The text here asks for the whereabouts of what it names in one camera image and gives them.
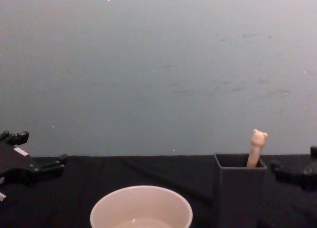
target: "white label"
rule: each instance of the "white label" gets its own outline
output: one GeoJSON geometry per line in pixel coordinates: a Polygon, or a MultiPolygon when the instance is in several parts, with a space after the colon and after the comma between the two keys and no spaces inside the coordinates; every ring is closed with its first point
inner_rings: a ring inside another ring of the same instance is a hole
{"type": "Polygon", "coordinates": [[[21,155],[23,155],[23,156],[28,155],[27,152],[25,152],[24,150],[22,150],[22,149],[19,148],[19,147],[16,147],[14,150],[15,150],[16,152],[19,152],[19,153],[20,153],[21,155]]]}
{"type": "Polygon", "coordinates": [[[4,195],[2,192],[0,192],[0,202],[3,202],[6,198],[6,195],[4,195]]]}

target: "white bowl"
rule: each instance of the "white bowl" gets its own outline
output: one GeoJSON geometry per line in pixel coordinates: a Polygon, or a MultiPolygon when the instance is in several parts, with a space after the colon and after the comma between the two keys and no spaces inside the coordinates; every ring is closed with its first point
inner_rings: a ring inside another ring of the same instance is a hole
{"type": "Polygon", "coordinates": [[[103,197],[90,214],[92,228],[189,228],[193,211],[178,193],[133,186],[103,197]]]}

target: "black tablecloth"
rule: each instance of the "black tablecloth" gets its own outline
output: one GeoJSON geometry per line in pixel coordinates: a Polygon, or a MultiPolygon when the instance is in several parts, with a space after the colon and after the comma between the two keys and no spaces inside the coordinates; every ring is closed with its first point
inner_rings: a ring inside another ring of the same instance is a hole
{"type": "MultiPolygon", "coordinates": [[[[292,167],[311,161],[309,155],[262,159],[267,165],[271,160],[279,160],[292,167]]],[[[117,189],[141,184],[180,193],[192,206],[193,227],[210,228],[212,177],[212,156],[72,156],[60,178],[35,187],[1,187],[7,201],[0,205],[0,228],[89,228],[90,211],[100,198],[117,189]]],[[[317,193],[277,183],[269,170],[260,210],[259,228],[317,227],[317,193]]]]}

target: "bear-topped pen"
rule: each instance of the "bear-topped pen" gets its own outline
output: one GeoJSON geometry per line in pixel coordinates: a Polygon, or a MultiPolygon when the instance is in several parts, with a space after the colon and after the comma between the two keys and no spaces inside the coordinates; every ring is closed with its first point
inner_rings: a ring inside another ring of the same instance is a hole
{"type": "Polygon", "coordinates": [[[266,138],[267,133],[260,132],[257,129],[253,130],[247,168],[255,168],[257,166],[266,138]]]}

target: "pen holder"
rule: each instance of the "pen holder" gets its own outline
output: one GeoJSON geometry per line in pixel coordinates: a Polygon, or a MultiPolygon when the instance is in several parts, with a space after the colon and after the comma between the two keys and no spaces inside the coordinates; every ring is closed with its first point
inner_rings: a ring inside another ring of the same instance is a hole
{"type": "Polygon", "coordinates": [[[262,160],[246,168],[248,154],[215,154],[213,227],[255,228],[262,182],[267,169],[262,160]]]}

